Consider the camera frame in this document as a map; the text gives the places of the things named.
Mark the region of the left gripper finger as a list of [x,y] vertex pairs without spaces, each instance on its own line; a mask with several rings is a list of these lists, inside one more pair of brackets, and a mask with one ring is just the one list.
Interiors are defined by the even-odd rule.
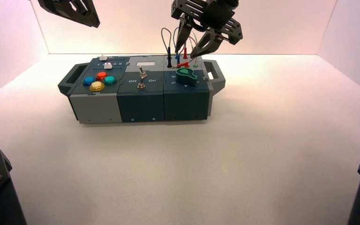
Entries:
[[72,0],[71,3],[75,7],[74,18],[77,21],[99,21],[92,0]]
[[74,11],[74,6],[71,3],[71,0],[39,0],[40,6],[47,12],[60,16],[62,18],[86,25],[88,27],[99,27],[99,21],[77,21]]

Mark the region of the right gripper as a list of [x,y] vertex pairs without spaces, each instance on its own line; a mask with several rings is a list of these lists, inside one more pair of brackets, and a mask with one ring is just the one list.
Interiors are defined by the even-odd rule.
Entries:
[[191,52],[191,58],[215,52],[224,39],[235,45],[243,39],[241,25],[233,19],[238,0],[174,0],[171,16],[180,21],[175,52],[179,53],[191,30],[206,32]]

